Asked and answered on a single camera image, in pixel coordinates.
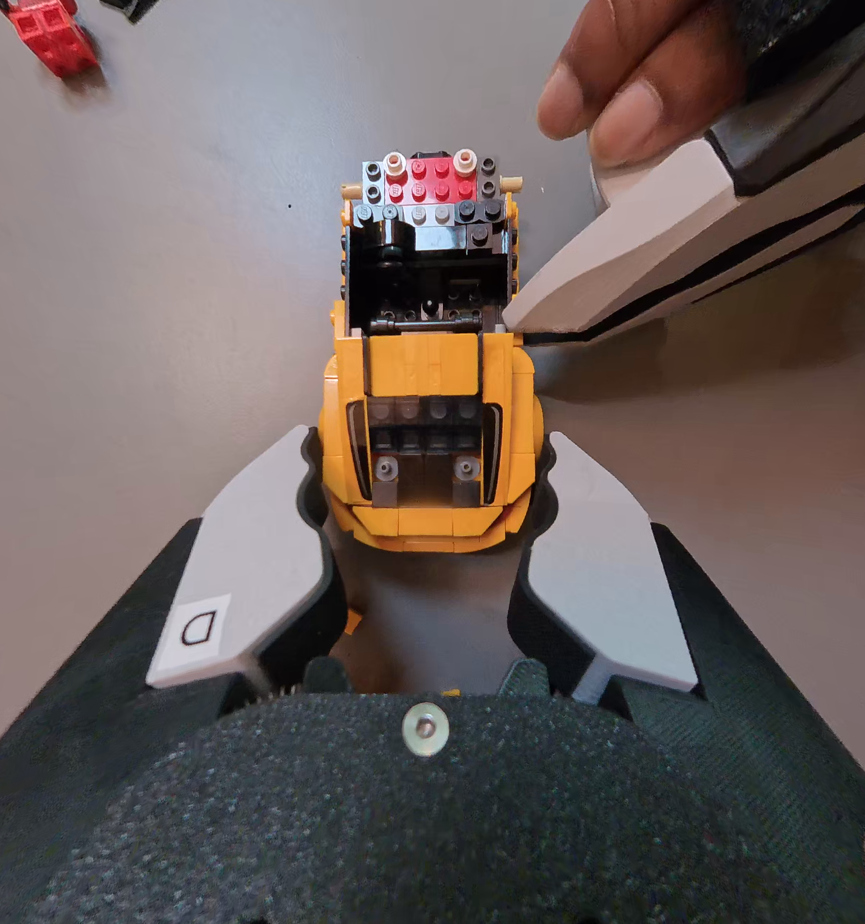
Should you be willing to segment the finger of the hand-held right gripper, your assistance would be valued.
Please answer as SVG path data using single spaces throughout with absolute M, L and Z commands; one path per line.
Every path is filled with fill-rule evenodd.
M 597 341 L 657 320 L 768 269 L 852 222 L 864 204 L 827 204 L 763 230 L 577 333 L 528 333 L 528 346 Z
M 712 146 L 681 145 L 520 289 L 504 323 L 521 333 L 586 330 L 737 203 L 733 179 Z

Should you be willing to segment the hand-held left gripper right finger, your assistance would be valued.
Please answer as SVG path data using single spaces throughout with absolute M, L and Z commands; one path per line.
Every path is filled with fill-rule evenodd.
M 615 678 L 690 693 L 697 671 L 646 511 L 564 434 L 545 448 L 513 641 L 566 698 L 600 700 Z

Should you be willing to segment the red lego minifigure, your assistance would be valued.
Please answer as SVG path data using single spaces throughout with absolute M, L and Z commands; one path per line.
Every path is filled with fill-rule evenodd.
M 99 66 L 92 40 L 77 21 L 76 1 L 0 1 L 22 43 L 60 79 Z

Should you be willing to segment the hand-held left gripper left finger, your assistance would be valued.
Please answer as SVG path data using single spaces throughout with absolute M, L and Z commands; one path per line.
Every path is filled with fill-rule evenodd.
M 323 528 L 321 458 L 316 428 L 297 426 L 212 500 L 149 664 L 149 687 L 238 674 L 257 695 L 277 695 L 330 652 L 347 606 Z

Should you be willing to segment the yellow lego car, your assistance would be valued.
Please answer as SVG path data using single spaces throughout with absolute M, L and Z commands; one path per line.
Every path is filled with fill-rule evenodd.
M 518 291 L 520 178 L 469 148 L 365 161 L 342 187 L 323 483 L 388 552 L 480 552 L 519 532 L 544 439 Z

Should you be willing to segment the person's right hand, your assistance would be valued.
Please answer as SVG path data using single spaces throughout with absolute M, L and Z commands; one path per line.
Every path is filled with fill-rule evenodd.
M 586 133 L 594 167 L 630 167 L 703 133 L 747 83 L 732 2 L 589 1 L 537 122 L 554 141 Z

